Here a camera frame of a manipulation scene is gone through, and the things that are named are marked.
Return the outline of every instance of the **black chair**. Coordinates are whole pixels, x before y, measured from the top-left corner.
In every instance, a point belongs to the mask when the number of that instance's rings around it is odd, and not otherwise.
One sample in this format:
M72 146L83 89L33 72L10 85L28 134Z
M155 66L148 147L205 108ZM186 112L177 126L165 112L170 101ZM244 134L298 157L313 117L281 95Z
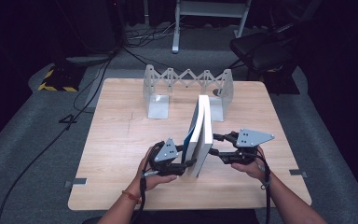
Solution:
M263 74L273 73L279 77L276 84L281 86L296 69L296 42L300 34L299 27L304 23L306 21L291 22L269 33L259 32L232 39L230 49L239 59L228 69L246 65L246 80L250 80L251 74L261 78Z

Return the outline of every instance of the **dark background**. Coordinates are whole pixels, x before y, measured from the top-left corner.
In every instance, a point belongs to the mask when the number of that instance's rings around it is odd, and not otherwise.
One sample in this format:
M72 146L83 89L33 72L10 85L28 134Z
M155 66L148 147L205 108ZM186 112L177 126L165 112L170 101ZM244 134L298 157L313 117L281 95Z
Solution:
M114 1L106 2L109 13L115 13L110 8ZM76 24L73 2L62 0L60 4ZM89 54L55 2L47 1L44 8L58 37L58 51L66 57ZM254 12L247 26L264 22L257 14L266 12ZM358 181L358 1L324 0L315 17L317 22L300 42L300 67L309 82L312 102ZM30 76L57 60L39 22L29 1L0 1L0 132L32 94ZM100 36L112 35L106 27L117 26L113 23L102 24ZM81 25L75 29L82 33Z

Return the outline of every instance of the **white book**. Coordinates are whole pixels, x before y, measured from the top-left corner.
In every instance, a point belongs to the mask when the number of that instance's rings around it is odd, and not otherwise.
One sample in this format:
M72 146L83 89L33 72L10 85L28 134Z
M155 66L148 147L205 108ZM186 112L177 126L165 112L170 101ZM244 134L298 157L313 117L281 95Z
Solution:
M211 105L208 95L199 96L198 111L197 121L186 151L186 161L197 159L196 163L187 169L187 174L193 177L199 176L202 164L213 144Z

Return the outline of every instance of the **wooden table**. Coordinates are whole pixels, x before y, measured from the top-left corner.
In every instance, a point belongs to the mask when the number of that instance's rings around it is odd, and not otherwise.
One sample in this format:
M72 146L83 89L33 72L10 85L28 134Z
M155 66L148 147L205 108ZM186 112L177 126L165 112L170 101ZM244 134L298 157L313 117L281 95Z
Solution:
M72 210L107 210L129 185L149 147L169 137L176 145L183 144L200 88L174 86L168 119L146 117L142 90L142 79L108 78L104 82L76 174L88 182L73 186L68 202ZM302 176L289 173L298 169L296 160L261 82L234 82L234 99L226 120L213 122L214 133L238 132L240 128L275 135L261 145L271 170L310 204ZM235 150L229 142L215 141L213 147ZM209 155L198 179L182 175L148 191L145 210L265 207L266 193L260 185Z

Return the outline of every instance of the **hand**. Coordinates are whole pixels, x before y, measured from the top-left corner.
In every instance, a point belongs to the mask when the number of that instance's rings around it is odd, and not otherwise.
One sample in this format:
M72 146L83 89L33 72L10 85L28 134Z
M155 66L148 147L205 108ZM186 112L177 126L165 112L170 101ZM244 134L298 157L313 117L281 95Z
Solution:
M263 156L264 157L264 153L263 153L263 149L261 147L258 147L258 150L260 151L261 155L259 153L257 153L259 156ZM258 165L260 166L265 166L264 162L262 162L260 159L255 159L255 161L253 161L252 163L248 164L248 165L243 165L243 164L239 164L239 163L232 163L231 167L241 171L241 172L245 172L248 176L256 178L258 180L260 180L261 182L264 182L264 172L258 167Z
M141 163L138 166L136 176L133 178L132 182L130 183L130 185L128 187L128 190L133 192L134 195L140 195L139 185L140 185L142 170L144 169L147 157L148 157L151 149L152 149L152 147L150 147L147 150L144 158L141 160ZM146 170L148 170L149 168L150 168L150 164L148 163ZM151 189L155 188L158 184L170 183L171 181L175 180L176 178L177 178L176 175L165 175L165 176L150 175L146 178L146 190L151 190Z

